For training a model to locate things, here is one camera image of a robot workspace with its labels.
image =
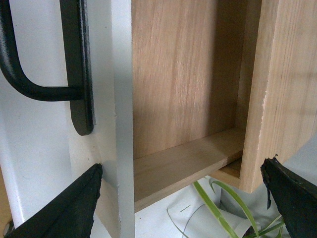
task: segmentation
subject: plywood panel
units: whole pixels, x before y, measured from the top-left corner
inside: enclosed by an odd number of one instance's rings
[[[132,0],[134,158],[234,126],[246,8]]]
[[[229,129],[134,160],[139,211],[242,156],[244,131]]]
[[[248,0],[235,118],[235,126],[241,129],[246,129],[247,127],[261,4],[261,0]]]
[[[210,174],[211,177],[239,188],[242,158]]]
[[[0,237],[3,237],[3,231],[6,224],[12,220],[11,210],[9,207],[8,196],[4,187],[2,171],[0,168]]]
[[[316,132],[317,1],[263,1],[241,188],[261,182],[264,159],[284,162]]]

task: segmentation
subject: wood grain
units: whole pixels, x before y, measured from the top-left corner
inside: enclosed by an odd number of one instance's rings
[[[229,129],[134,161],[135,211],[242,156],[244,131]]]
[[[258,29],[261,13],[261,3],[261,0],[248,0],[247,7],[239,90],[237,98],[237,111],[235,117],[235,127],[244,130],[247,127],[250,93],[254,70],[254,59],[257,47]]]
[[[220,170],[211,173],[210,176],[231,186],[239,188],[241,163],[242,158],[237,159],[236,161],[224,166]]]
[[[234,126],[246,9],[132,0],[135,159]]]
[[[240,187],[260,183],[264,159],[286,161],[316,132],[317,1],[264,0]]]
[[[3,237],[4,228],[10,220],[12,220],[12,215],[0,168],[0,237]]]

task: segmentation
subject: green plant leaf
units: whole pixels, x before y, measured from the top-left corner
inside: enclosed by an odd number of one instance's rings
[[[173,222],[174,226],[179,230],[179,232],[181,232],[186,238],[189,238],[189,237],[188,237],[185,233],[183,233],[183,232],[179,229],[179,227],[175,224],[175,222],[173,221],[173,219],[171,218],[171,216],[170,216],[170,214],[169,214],[168,208],[166,209],[166,211],[167,211],[167,214],[168,214],[170,220]]]
[[[283,227],[279,229],[279,232],[275,238],[282,238],[282,231],[283,231]]]
[[[208,197],[205,190],[201,187],[201,185],[196,181],[194,182],[194,187],[199,193],[200,197],[203,199],[209,210],[212,212],[214,217],[218,220],[218,222],[221,224],[221,226],[224,228],[224,230],[229,234],[231,238],[239,238],[237,234],[234,232],[234,230],[230,227],[230,225],[227,223],[215,203]]]
[[[226,185],[223,182],[220,181],[212,181],[210,183],[211,188],[213,189],[213,184],[217,184],[218,186],[220,186],[221,188],[223,188],[224,190],[226,190],[230,196],[239,204],[239,206],[242,208],[244,214],[246,214],[247,218],[249,219],[249,221],[251,222],[251,225],[255,231],[255,234],[257,235],[257,237],[259,237],[259,231],[258,231],[258,227],[256,224],[256,221],[254,220],[250,210],[248,209],[247,205],[242,201],[242,199],[240,198],[240,196],[232,189],[230,188],[228,185]]]
[[[277,218],[275,218],[270,224],[268,224],[265,228],[262,229],[262,231],[266,230],[270,226],[272,226],[275,222],[277,222],[278,219],[280,219],[282,215],[279,215]]]
[[[265,235],[265,234],[267,234],[267,233],[269,233],[271,231],[279,229],[279,228],[281,228],[284,225],[285,225],[284,221],[281,221],[280,223],[276,224],[275,226],[273,226],[271,228],[259,231],[259,236],[263,236],[263,235]],[[255,238],[255,237],[257,237],[257,235],[256,234],[252,234],[252,235],[248,235],[248,236],[246,236],[244,238]]]

